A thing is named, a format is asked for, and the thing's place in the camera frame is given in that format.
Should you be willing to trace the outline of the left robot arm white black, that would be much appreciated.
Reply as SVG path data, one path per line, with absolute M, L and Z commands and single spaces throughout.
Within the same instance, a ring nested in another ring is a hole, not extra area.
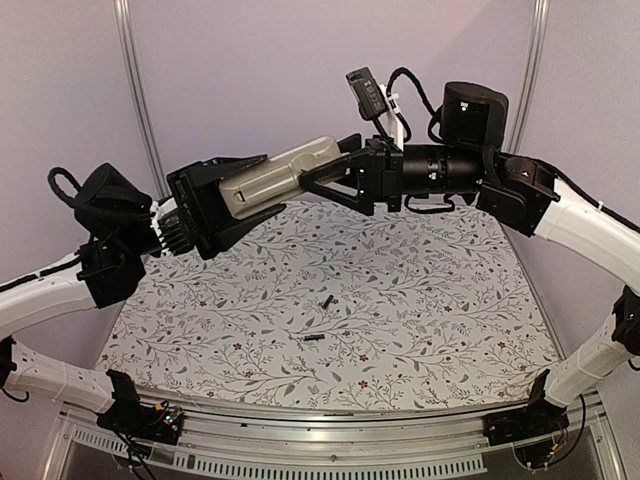
M 51 169 L 49 187 L 72 209 L 89 239 L 53 264 L 2 285 L 2 389 L 109 414 L 126 433 L 141 433 L 149 415 L 127 374 L 56 360 L 18 342 L 15 335 L 66 314 L 127 300 L 146 274 L 147 256 L 199 248 L 212 257 L 229 249 L 284 208 L 276 204 L 237 220 L 220 194 L 219 184 L 229 175 L 266 161 L 260 155 L 196 162 L 173 173 L 173 195 L 160 203 L 110 163 L 97 167 L 84 182 L 63 167 Z

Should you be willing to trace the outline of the white remote control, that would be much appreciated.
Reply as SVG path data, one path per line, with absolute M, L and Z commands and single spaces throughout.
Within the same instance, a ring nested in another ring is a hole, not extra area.
M 243 220 L 301 195 L 299 176 L 341 157 L 338 142 L 322 136 L 224 178 L 221 196 L 234 219 Z

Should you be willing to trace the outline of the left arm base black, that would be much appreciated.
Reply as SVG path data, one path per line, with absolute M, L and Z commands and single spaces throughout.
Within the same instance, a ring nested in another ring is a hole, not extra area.
M 133 380 L 125 373 L 107 370 L 111 380 L 112 404 L 97 413 L 97 425 L 134 439 L 177 445 L 184 424 L 184 411 L 163 400 L 153 406 L 143 405 Z

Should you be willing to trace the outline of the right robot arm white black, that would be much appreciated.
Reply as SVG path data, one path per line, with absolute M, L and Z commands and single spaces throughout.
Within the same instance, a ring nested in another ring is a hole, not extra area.
M 363 214 L 396 212 L 414 197 L 459 195 L 524 236 L 561 245 L 619 279 L 604 324 L 567 359 L 535 379 L 517 427 L 537 436 L 584 391 L 639 353 L 639 229 L 586 194 L 556 167 L 501 149 L 507 98 L 468 82 L 445 86 L 431 110 L 428 144 L 413 144 L 395 103 L 377 135 L 351 136 L 339 158 L 304 172 L 301 187 Z

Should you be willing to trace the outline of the black battery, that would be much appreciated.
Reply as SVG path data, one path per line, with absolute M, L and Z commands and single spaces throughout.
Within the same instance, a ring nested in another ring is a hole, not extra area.
M 328 298 L 321 305 L 322 309 L 323 310 L 328 309 L 329 306 L 332 304 L 333 300 L 334 300 L 334 296 L 333 295 L 329 295 Z
M 311 342 L 311 341 L 320 341 L 320 340 L 324 340 L 325 339 L 325 335 L 324 334 L 314 334 L 314 335 L 307 335 L 303 338 L 303 341 L 305 342 Z

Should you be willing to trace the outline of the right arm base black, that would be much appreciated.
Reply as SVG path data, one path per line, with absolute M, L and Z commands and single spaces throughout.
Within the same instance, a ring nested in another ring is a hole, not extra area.
M 482 417 L 482 433 L 491 446 L 527 440 L 569 426 L 567 407 L 556 406 L 546 398 L 549 373 L 546 369 L 536 377 L 525 406 Z

